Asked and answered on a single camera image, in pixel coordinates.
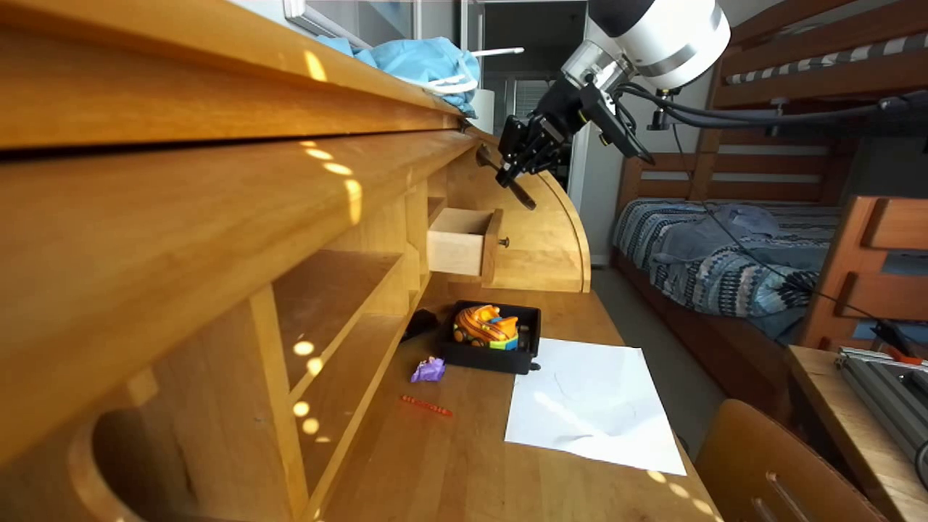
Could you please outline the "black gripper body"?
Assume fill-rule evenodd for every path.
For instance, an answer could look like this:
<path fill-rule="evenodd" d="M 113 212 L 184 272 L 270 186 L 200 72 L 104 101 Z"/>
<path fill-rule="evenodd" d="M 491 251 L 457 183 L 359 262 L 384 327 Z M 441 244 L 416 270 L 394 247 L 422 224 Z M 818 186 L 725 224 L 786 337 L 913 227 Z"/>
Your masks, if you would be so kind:
<path fill-rule="evenodd" d="M 526 173 L 552 172 L 565 163 L 573 135 L 583 127 L 580 89 L 568 80 L 555 80 L 539 104 L 526 115 L 507 115 L 499 138 L 499 154 L 526 156 Z"/>

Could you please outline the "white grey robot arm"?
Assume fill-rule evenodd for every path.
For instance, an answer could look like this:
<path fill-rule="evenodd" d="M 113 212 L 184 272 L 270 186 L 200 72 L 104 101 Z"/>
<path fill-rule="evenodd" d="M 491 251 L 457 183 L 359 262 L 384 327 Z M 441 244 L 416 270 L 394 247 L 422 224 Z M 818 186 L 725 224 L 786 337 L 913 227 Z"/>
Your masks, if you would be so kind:
<path fill-rule="evenodd" d="M 583 125 L 648 160 L 625 96 L 693 127 L 835 127 L 903 111 L 926 86 L 928 2 L 889 0 L 790 34 L 847 2 L 781 0 L 732 27 L 721 0 L 587 0 L 580 47 L 539 104 L 504 121 L 496 179 L 560 166 Z"/>

